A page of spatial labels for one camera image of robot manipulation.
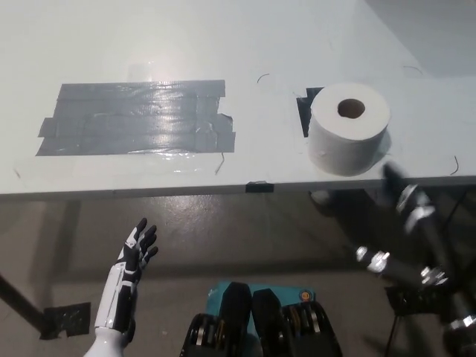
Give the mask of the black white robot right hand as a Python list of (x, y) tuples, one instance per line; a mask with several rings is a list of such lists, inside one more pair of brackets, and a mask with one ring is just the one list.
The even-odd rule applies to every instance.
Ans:
[(447, 330), (474, 328), (475, 297), (463, 282), (463, 272), (451, 244), (440, 232), (434, 203), (419, 185), (405, 178), (395, 164), (384, 164), (382, 175), (384, 188), (402, 219), (404, 232), (407, 235), (418, 233), (423, 238), (430, 262), (413, 268), (389, 252), (371, 251), (363, 245), (354, 248), (356, 261), (374, 274), (389, 277), (417, 291), (437, 290), (443, 300), (438, 315)]

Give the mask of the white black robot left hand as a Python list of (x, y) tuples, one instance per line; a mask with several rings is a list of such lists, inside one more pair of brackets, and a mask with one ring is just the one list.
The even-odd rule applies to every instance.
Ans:
[(131, 327), (138, 284), (149, 261), (158, 253), (157, 227), (143, 218), (132, 229), (109, 270), (94, 322), (96, 328), (122, 334)]

